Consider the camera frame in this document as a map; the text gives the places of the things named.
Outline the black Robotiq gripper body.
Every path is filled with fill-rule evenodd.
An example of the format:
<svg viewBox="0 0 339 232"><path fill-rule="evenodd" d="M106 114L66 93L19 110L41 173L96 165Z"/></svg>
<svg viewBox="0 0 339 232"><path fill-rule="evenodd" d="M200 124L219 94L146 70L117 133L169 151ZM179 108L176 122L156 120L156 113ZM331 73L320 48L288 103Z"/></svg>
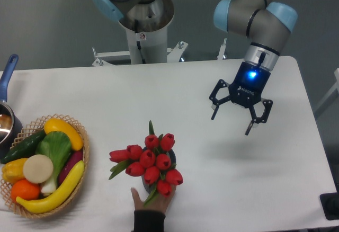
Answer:
<svg viewBox="0 0 339 232"><path fill-rule="evenodd" d="M230 100L244 108L249 108L261 101L261 94L271 73L250 63L242 62L229 85Z"/></svg>

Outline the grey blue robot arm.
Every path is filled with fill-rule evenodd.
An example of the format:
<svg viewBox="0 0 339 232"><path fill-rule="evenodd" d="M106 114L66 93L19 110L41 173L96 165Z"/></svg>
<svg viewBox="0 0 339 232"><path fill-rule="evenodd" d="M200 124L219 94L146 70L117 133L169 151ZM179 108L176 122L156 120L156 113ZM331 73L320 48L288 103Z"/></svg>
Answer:
<svg viewBox="0 0 339 232"><path fill-rule="evenodd" d="M171 0L93 0L96 8L126 31L132 64L169 63L180 59L167 50L167 28L174 17ZM213 14L216 28L244 35L251 44L232 83L219 80L210 94L212 108L232 102L251 114L250 126L266 123L273 102L262 97L298 15L275 0L222 0Z"/></svg>

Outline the dark sleeved forearm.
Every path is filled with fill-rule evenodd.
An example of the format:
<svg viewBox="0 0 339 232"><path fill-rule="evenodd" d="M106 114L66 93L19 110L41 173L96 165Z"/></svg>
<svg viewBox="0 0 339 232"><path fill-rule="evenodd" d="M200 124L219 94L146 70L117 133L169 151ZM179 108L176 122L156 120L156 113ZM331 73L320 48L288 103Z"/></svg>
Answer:
<svg viewBox="0 0 339 232"><path fill-rule="evenodd" d="M164 232L166 216L154 210L134 211L134 232Z"/></svg>

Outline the person's bare hand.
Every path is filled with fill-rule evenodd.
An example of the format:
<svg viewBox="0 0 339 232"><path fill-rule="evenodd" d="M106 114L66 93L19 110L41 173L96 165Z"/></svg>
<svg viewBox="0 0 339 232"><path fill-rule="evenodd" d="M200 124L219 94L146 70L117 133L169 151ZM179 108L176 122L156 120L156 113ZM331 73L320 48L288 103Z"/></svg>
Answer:
<svg viewBox="0 0 339 232"><path fill-rule="evenodd" d="M130 190L135 206L135 211L151 210L165 214L175 194L176 186L172 185L171 189L172 193L168 197L160 195L151 203L144 205L144 202L140 199L138 191L135 188L131 188Z"/></svg>

